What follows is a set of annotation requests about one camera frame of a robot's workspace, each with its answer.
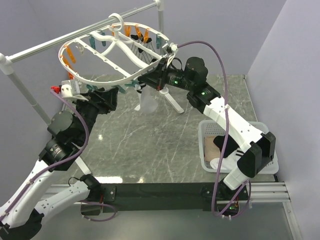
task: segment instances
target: sock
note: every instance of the sock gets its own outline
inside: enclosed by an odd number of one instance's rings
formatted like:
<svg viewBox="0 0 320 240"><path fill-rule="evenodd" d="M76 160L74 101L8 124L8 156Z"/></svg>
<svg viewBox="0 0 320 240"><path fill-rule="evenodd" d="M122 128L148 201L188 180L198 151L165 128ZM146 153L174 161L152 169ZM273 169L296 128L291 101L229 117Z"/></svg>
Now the sock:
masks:
<svg viewBox="0 0 320 240"><path fill-rule="evenodd" d="M228 157L222 159L222 170L233 170L237 167L238 160L243 156L244 152L237 148ZM214 158L210 161L210 166L213 169L218 169L219 158Z"/></svg>
<svg viewBox="0 0 320 240"><path fill-rule="evenodd" d="M213 143L220 149L220 152L222 151L222 146L224 144L225 136L216 136L213 140ZM236 141L229 135L228 140L226 142L225 151L223 158L227 158L231 153L233 153L237 148L239 148L239 145L236 143Z"/></svg>

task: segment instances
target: white basket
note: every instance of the white basket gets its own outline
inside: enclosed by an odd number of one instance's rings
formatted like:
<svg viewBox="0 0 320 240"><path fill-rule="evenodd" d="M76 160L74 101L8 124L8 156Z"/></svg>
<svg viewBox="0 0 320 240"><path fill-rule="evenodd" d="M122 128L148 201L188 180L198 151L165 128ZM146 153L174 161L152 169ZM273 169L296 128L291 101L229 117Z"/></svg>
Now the white basket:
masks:
<svg viewBox="0 0 320 240"><path fill-rule="evenodd" d="M255 128L261 130L264 133L269 132L268 127L258 121L250 121L249 122ZM204 170L211 173L216 173L217 169L213 169L210 166L209 161L205 161L205 137L207 136L224 136L226 134L225 130L220 127L215 121L213 120L203 120L199 123L198 128L198 135L199 135L199 152L200 152L200 159L201 165ZM274 152L274 158L267 166L265 166L258 174L275 174L279 170L278 165L278 157L276 152ZM230 173L231 170L221 169L221 173Z"/></svg>

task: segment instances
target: white sock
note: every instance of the white sock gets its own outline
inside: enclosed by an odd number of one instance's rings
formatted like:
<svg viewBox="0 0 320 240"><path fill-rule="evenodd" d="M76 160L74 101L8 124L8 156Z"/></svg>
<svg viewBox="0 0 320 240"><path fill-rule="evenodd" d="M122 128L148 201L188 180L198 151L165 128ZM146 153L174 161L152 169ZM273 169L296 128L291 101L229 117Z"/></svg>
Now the white sock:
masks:
<svg viewBox="0 0 320 240"><path fill-rule="evenodd" d="M222 159L222 170L233 170L237 167L238 160L242 157L244 152L238 147L228 157ZM218 169L219 158L214 158L210 161L210 166L213 169Z"/></svg>

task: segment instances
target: red connector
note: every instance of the red connector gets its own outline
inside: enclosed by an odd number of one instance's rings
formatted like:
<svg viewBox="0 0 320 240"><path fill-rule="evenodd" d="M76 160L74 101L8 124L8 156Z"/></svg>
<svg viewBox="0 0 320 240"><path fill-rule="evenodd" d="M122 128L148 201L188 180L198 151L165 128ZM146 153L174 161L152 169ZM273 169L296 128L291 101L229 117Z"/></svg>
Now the red connector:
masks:
<svg viewBox="0 0 320 240"><path fill-rule="evenodd" d="M53 89L56 94L59 94L61 92L60 86L52 86L51 89Z"/></svg>

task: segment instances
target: orange clothespin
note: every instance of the orange clothespin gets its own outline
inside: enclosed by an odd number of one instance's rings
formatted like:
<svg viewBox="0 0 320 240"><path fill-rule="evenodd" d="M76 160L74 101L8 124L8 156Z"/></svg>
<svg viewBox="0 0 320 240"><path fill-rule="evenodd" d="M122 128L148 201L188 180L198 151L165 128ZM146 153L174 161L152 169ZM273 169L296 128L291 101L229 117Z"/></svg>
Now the orange clothespin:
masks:
<svg viewBox="0 0 320 240"><path fill-rule="evenodd" d="M62 58L62 61L64 62L65 65L67 65L70 69L73 70L72 66L70 65L70 63L68 62L67 58L63 55L61 55L61 58ZM69 79L74 79L75 76L73 76L70 72L68 72L68 76L69 76Z"/></svg>
<svg viewBox="0 0 320 240"><path fill-rule="evenodd" d="M72 53L70 47L67 46L67 45L65 45L64 47L65 47L65 50L66 50L66 52L68 53L71 61L75 64L75 63L76 63L76 58L75 58L74 54Z"/></svg>
<svg viewBox="0 0 320 240"><path fill-rule="evenodd" d="M70 63L68 62L67 58L64 55L61 55L60 57L62 58L62 61L64 62L64 64L67 65L70 69L73 70L73 68L70 65Z"/></svg>
<svg viewBox="0 0 320 240"><path fill-rule="evenodd" d="M73 76L70 72L68 72L68 76L70 80L75 79L75 76Z"/></svg>
<svg viewBox="0 0 320 240"><path fill-rule="evenodd" d="M147 43L148 39L149 39L149 28L147 28L145 30L144 37L143 37L143 42Z"/></svg>
<svg viewBox="0 0 320 240"><path fill-rule="evenodd" d="M127 37L130 37L131 26L124 25L124 33Z"/></svg>
<svg viewBox="0 0 320 240"><path fill-rule="evenodd" d="M138 28L138 24L135 25L135 31L136 31L136 34L138 35L138 38L141 39L142 34L141 34L141 32L140 32L140 30Z"/></svg>

